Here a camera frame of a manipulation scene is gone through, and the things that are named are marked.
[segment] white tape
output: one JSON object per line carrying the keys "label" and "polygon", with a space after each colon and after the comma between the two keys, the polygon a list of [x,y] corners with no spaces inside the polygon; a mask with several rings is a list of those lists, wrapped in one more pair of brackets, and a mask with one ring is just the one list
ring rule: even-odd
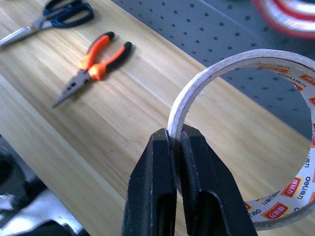
{"label": "white tape", "polygon": [[289,80],[311,109],[312,146],[300,172],[282,190],[266,198],[246,202],[257,230],[277,228],[293,223],[315,209],[315,61],[295,53],[267,49],[224,59],[198,73],[184,87],[173,104],[167,129],[175,144],[180,140],[186,114],[197,95],[216,77],[241,67],[267,69]]}

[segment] orange pliers handle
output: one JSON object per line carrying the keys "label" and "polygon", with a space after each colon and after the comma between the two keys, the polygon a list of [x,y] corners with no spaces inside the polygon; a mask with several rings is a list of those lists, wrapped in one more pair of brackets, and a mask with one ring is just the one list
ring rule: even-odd
{"label": "orange pliers handle", "polygon": [[98,37],[88,49],[83,60],[79,62],[79,69],[87,70],[93,80],[101,80],[103,75],[118,67],[131,52],[132,43],[126,42],[110,59],[94,64],[98,52],[110,43],[115,36],[113,32],[107,32]]}

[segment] clamp jaw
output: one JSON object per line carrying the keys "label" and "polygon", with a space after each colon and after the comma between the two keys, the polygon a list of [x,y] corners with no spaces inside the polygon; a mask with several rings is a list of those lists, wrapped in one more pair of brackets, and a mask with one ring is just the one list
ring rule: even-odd
{"label": "clamp jaw", "polygon": [[173,236],[176,187],[189,236],[257,236],[232,173],[200,131],[184,125],[180,144],[174,159],[167,130],[151,135],[130,176],[122,236]]}

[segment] pegboard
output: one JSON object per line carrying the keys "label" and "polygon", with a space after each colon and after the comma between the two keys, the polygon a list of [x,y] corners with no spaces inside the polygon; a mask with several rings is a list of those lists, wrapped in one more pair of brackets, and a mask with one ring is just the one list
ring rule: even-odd
{"label": "pegboard", "polygon": [[[315,59],[315,41],[270,28],[250,0],[112,0],[205,66],[252,49],[280,49]],[[310,110],[273,72],[242,68],[223,78],[311,139]]]}

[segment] light wood surface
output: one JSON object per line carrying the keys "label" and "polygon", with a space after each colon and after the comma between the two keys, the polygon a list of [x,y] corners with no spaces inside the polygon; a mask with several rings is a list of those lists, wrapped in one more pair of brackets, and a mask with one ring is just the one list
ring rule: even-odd
{"label": "light wood surface", "polygon": [[[167,126],[172,103],[204,69],[110,0],[89,0],[96,18],[48,29],[0,51],[0,134],[93,236],[121,233],[129,175],[149,136]],[[0,0],[0,37],[41,14],[45,0]],[[100,34],[134,52],[121,68],[51,109]],[[230,168],[245,200],[288,183],[310,142],[222,79],[204,89],[186,123],[198,128]],[[178,200],[176,235],[185,234]],[[315,214],[260,236],[314,235]]]}

